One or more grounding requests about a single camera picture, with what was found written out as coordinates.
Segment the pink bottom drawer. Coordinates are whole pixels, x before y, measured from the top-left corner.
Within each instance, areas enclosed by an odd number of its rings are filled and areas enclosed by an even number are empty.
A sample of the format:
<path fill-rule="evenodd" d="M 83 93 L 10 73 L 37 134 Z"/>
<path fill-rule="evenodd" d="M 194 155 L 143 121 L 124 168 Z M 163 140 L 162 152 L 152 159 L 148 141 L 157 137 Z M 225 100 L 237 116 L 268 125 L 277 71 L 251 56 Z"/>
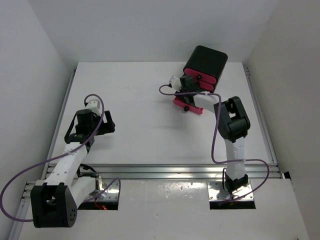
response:
<path fill-rule="evenodd" d="M 186 102 L 184 102 L 183 100 L 181 100 L 180 98 L 178 97 L 175 97 L 173 99 L 173 103 L 182 108 L 185 112 L 192 112 L 194 114 L 197 114 L 197 115 L 202 115 L 203 114 L 203 108 L 199 108 L 199 107 L 196 107 L 196 106 L 193 106 L 191 104 L 188 104 Z"/>

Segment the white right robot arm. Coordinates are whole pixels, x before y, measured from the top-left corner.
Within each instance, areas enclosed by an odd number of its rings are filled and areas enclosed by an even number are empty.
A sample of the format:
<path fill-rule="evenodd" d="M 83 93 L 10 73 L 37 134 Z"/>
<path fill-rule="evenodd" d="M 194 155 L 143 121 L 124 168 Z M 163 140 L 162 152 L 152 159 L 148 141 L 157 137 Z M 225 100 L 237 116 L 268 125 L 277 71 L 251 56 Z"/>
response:
<path fill-rule="evenodd" d="M 182 94 L 186 103 L 215 114 L 217 126 L 214 134 L 219 133 L 224 139 L 227 158 L 222 189 L 232 194 L 248 184 L 244 145 L 251 123 L 242 101 L 237 96 L 222 101 L 218 94 L 200 90 L 200 85 L 190 75 L 183 75 L 179 81 L 177 93 Z"/>

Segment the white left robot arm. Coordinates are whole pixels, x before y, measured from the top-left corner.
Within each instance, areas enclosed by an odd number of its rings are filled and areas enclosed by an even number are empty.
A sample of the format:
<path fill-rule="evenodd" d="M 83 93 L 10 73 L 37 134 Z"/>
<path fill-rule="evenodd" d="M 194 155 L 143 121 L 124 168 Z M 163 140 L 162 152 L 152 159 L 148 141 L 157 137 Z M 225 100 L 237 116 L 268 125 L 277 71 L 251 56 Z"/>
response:
<path fill-rule="evenodd" d="M 64 156 L 49 177 L 30 192 L 33 225 L 36 228 L 71 228 L 78 207 L 99 189 L 98 175 L 80 174 L 80 166 L 89 153 L 95 136 L 113 133 L 115 123 L 110 111 L 97 107 L 78 110 L 64 136 Z"/>

